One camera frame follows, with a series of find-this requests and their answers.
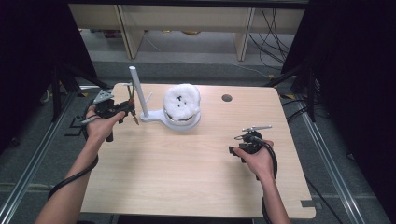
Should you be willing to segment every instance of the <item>table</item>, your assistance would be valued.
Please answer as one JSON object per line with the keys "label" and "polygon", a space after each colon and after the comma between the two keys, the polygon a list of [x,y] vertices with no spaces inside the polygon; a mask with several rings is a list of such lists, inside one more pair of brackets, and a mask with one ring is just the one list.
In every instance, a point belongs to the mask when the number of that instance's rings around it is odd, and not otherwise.
{"label": "table", "polygon": [[[174,85],[142,84],[148,110],[163,107]],[[276,182],[291,218],[312,218],[314,207],[277,92],[273,88],[196,86],[201,93],[201,120],[180,133],[160,122],[131,117],[114,127],[114,142],[104,143],[92,171],[82,212],[190,217],[262,217],[262,188],[245,163],[229,153],[242,128],[261,130],[275,142]],[[125,101],[122,84],[113,89],[116,103]],[[233,97],[222,100],[224,94]],[[136,114],[141,113],[136,99]]]}

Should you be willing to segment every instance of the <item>white base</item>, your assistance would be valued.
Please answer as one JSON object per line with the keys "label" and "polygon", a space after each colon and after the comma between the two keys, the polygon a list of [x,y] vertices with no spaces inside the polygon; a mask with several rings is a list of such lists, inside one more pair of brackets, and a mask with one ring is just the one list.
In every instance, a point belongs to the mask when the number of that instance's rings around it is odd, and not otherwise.
{"label": "white base", "polygon": [[179,131],[179,132],[184,132],[187,131],[191,128],[193,128],[198,121],[201,118],[201,112],[198,112],[198,114],[196,114],[196,116],[193,118],[193,121],[188,124],[188,125],[176,125],[171,123],[171,121],[169,121],[166,117],[165,114],[163,113],[163,109],[160,110],[150,110],[148,112],[148,116],[145,117],[145,114],[142,112],[140,113],[140,119],[142,119],[144,122],[151,122],[151,121],[160,121],[162,122],[165,126],[167,126],[168,128],[175,130],[175,131]]}

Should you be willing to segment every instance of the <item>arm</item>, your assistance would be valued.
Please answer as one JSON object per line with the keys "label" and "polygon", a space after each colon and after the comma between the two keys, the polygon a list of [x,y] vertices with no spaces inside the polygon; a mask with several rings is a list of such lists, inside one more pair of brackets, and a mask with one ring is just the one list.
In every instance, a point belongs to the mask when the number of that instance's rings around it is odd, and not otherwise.
{"label": "arm", "polygon": [[[266,142],[271,147],[274,145],[271,141]],[[268,150],[262,148],[253,155],[247,154],[238,147],[233,151],[247,162],[249,169],[260,179],[265,208],[271,221],[273,223],[290,223],[288,213],[277,190],[273,162]]]}
{"label": "arm", "polygon": [[[91,106],[86,116],[89,117],[94,114],[94,106]],[[87,143],[65,178],[82,171],[92,164],[100,146],[111,134],[114,124],[123,117],[124,112],[120,112],[110,119],[96,119],[88,124],[87,132],[89,137]],[[91,172],[56,191],[44,205],[35,223],[76,223],[90,174]]]}

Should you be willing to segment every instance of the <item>person's left arm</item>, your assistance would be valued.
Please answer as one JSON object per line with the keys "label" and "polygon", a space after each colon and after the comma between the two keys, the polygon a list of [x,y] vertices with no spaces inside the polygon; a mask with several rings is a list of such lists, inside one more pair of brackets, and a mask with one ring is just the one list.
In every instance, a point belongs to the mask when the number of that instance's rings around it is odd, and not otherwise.
{"label": "person's left arm", "polygon": [[[87,117],[92,115],[94,115],[93,106],[89,108]],[[111,134],[114,124],[123,117],[124,112],[120,112],[110,119],[96,119],[88,124],[89,137],[87,142],[65,178],[81,172],[93,163],[100,146]],[[35,223],[75,224],[78,220],[90,174],[91,172],[88,172],[57,190],[44,205]]]}

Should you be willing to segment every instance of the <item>forearm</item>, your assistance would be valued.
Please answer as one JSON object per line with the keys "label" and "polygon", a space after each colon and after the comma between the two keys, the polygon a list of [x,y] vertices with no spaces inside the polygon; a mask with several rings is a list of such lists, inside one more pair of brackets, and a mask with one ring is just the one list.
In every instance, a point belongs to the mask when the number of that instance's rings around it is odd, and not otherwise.
{"label": "forearm", "polygon": [[[75,175],[92,164],[101,142],[88,139],[66,177]],[[76,223],[91,172],[56,191],[47,201],[36,223]]]}
{"label": "forearm", "polygon": [[271,222],[274,224],[290,223],[288,213],[280,198],[275,180],[268,178],[261,181],[261,183],[266,212]]}

